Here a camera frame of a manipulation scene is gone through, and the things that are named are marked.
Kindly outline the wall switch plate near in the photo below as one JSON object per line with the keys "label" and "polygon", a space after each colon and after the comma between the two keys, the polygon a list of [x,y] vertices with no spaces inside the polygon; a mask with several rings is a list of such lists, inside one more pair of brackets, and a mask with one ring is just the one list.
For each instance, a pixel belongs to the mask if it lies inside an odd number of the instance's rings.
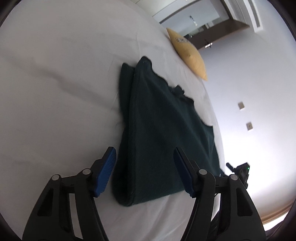
{"label": "wall switch plate near", "polygon": [[248,123],[246,124],[246,127],[247,127],[247,130],[248,130],[248,131],[251,130],[251,129],[253,129],[253,125],[252,125],[251,122],[248,122]]}

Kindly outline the wall switch plate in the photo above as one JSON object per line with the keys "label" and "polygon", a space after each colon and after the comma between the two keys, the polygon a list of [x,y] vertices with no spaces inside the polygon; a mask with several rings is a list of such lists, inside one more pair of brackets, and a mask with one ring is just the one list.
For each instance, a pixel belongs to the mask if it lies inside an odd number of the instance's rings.
{"label": "wall switch plate", "polygon": [[238,103],[238,107],[239,107],[239,110],[244,110],[245,109],[245,105],[244,105],[244,103],[242,101]]}
{"label": "wall switch plate", "polygon": [[252,125],[251,122],[248,122],[248,123],[246,124],[246,127],[247,127],[247,130],[248,130],[248,131],[251,130],[251,129],[253,129],[253,125]]}

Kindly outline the white bed sheet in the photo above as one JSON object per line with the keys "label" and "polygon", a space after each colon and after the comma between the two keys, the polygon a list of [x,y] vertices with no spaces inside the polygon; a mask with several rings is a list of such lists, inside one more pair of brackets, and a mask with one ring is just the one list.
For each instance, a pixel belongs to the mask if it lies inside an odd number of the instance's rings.
{"label": "white bed sheet", "polygon": [[201,78],[168,33],[131,1],[21,1],[1,25],[1,214],[22,236],[54,174],[72,176],[119,147],[121,65],[142,56],[180,85],[222,138]]}

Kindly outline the dark brown door frame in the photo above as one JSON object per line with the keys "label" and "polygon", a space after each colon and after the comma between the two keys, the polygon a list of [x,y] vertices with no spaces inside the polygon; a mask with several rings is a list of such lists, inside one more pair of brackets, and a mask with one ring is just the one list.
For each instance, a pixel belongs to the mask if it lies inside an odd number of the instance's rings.
{"label": "dark brown door frame", "polygon": [[205,48],[205,40],[214,43],[249,28],[247,23],[234,18],[229,1],[189,1],[159,23],[185,37],[197,49]]}

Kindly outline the dark green knit sweater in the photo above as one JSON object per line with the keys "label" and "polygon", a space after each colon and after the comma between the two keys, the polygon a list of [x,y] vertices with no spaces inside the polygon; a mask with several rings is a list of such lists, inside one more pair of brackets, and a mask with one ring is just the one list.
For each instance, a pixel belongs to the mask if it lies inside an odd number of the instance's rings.
{"label": "dark green knit sweater", "polygon": [[123,206],[148,202],[184,190],[173,153],[186,156],[213,175],[220,174],[213,127],[198,116],[194,101],[171,87],[142,57],[121,66],[119,103],[124,130],[112,176],[112,193]]}

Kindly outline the wall switch plate far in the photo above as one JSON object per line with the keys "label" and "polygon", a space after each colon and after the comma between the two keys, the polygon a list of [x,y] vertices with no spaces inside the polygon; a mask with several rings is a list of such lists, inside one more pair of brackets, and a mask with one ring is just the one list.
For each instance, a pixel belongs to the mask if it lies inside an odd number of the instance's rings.
{"label": "wall switch plate far", "polygon": [[244,105],[244,103],[242,101],[238,103],[238,107],[239,107],[239,110],[244,110],[245,109],[245,105]]}

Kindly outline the yellow pillow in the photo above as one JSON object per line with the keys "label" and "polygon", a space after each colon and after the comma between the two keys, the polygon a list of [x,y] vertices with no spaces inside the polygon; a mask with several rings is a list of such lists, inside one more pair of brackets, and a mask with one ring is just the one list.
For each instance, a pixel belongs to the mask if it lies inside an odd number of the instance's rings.
{"label": "yellow pillow", "polygon": [[208,76],[205,63],[196,47],[189,40],[179,35],[174,30],[166,28],[166,31],[168,32],[170,41],[175,51],[178,53],[184,63],[195,75],[207,81]]}

